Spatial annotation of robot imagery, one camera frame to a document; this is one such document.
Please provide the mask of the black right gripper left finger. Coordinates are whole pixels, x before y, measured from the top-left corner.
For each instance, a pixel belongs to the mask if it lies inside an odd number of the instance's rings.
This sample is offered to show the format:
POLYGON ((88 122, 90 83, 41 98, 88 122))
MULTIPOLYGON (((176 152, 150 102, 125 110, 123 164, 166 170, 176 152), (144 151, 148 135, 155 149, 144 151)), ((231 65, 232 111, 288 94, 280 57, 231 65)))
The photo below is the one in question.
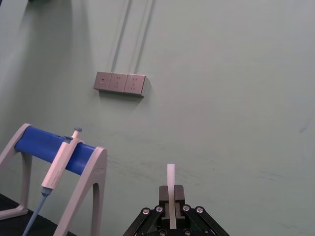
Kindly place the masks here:
POLYGON ((169 231, 169 199, 166 185, 159 187, 158 205, 144 207, 123 236, 167 236, 169 231))

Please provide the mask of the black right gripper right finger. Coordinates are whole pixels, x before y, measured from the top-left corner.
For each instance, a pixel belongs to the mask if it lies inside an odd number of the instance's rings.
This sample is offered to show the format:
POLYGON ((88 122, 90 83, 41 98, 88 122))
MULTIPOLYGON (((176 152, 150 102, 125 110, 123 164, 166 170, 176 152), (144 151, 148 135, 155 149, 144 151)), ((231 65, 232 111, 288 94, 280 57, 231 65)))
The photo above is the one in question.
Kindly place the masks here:
POLYGON ((181 185, 175 185, 175 217, 177 236, 229 236, 204 207, 186 204, 181 185))

